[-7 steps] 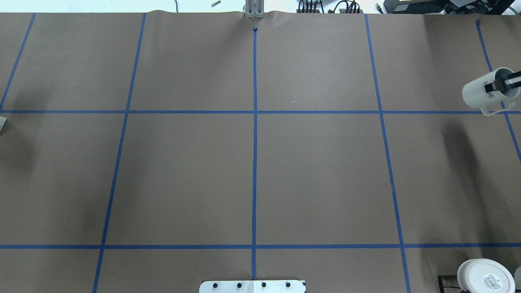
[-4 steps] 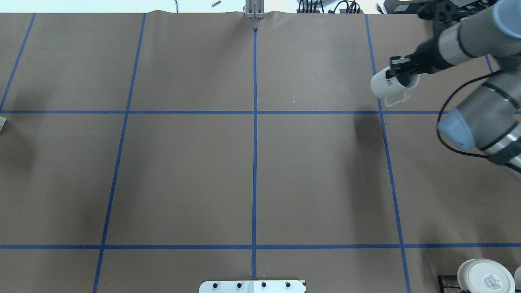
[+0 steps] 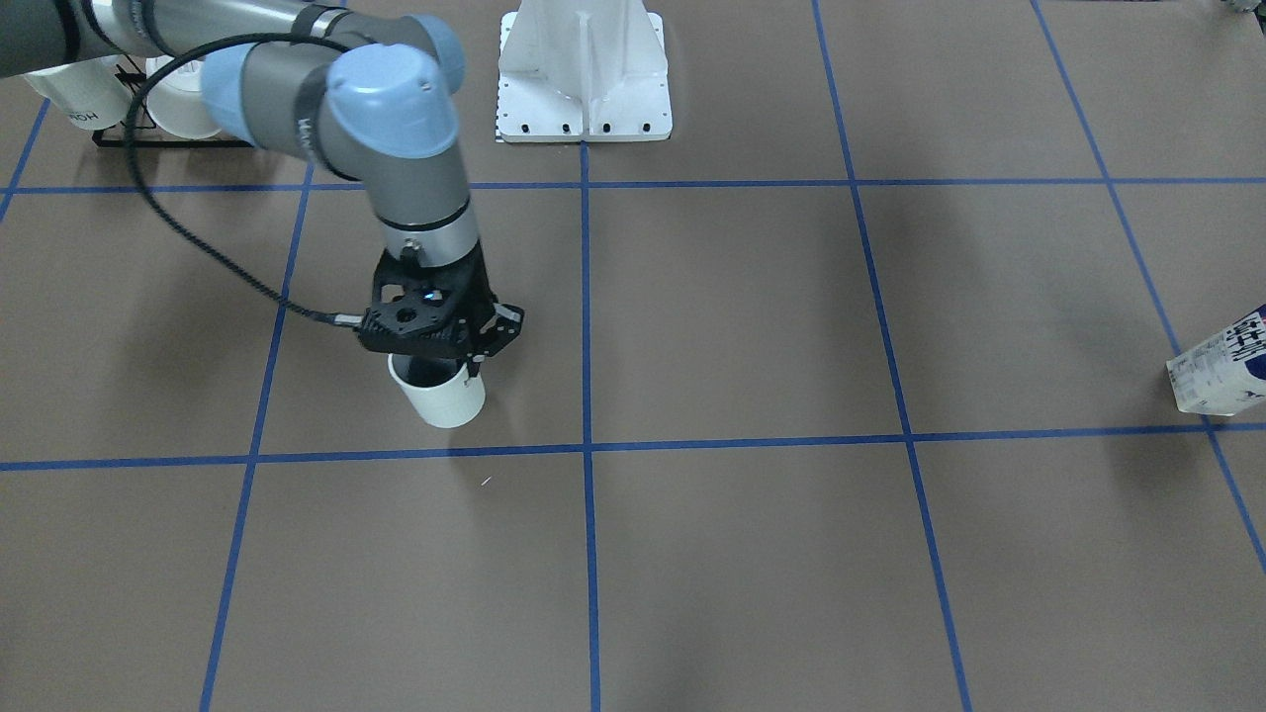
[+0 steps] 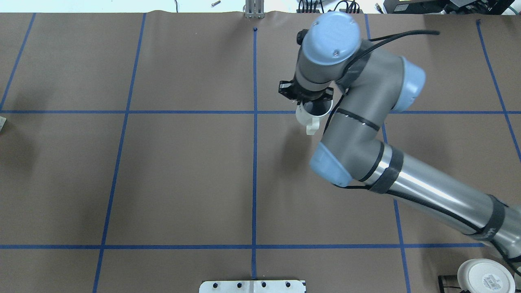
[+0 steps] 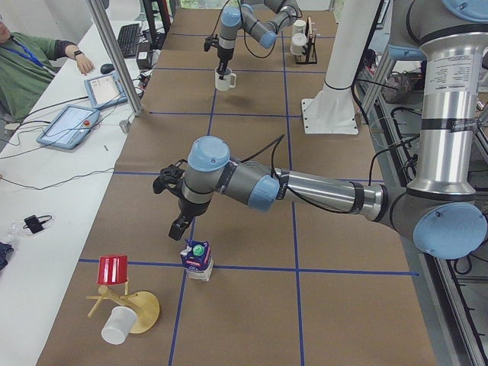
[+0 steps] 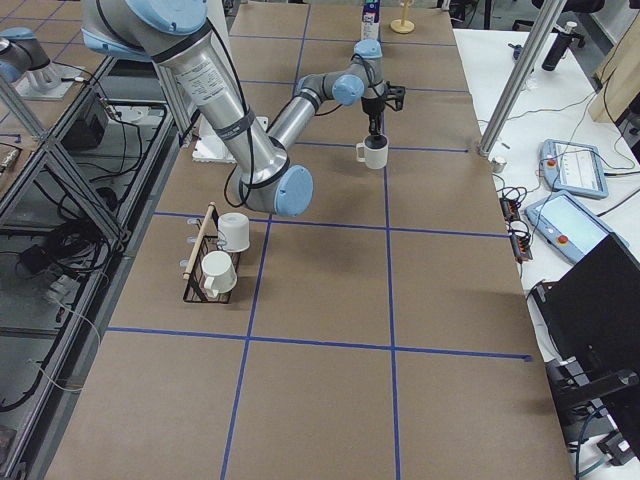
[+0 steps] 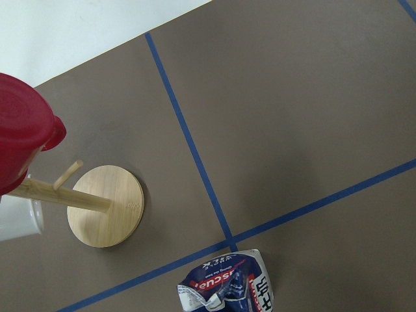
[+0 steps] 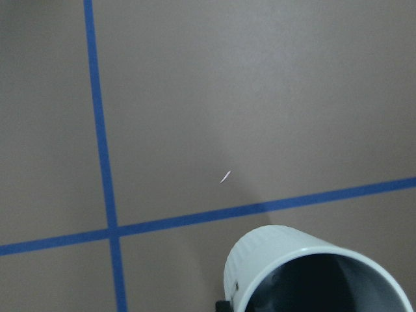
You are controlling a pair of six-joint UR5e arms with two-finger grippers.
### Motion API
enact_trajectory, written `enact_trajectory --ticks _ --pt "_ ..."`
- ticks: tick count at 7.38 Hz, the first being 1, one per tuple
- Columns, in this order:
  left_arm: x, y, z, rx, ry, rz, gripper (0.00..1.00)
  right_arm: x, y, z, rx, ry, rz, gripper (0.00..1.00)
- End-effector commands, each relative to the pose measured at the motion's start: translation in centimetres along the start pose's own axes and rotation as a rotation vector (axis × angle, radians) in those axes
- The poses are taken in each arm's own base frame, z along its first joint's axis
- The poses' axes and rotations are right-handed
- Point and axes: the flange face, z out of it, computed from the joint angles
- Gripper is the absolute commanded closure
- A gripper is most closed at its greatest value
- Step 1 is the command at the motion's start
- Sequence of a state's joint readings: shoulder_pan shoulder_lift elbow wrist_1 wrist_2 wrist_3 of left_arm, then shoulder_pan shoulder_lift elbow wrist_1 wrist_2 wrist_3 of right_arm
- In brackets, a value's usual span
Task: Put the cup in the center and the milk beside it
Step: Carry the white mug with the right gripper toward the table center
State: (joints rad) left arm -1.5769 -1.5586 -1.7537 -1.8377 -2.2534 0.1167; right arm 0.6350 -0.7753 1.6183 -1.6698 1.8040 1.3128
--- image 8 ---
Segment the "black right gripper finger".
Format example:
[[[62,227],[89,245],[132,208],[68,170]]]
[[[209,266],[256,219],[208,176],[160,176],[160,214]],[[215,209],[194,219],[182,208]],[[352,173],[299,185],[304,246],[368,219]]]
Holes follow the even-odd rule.
[[[215,303],[216,312],[229,312],[229,301],[219,300]]]

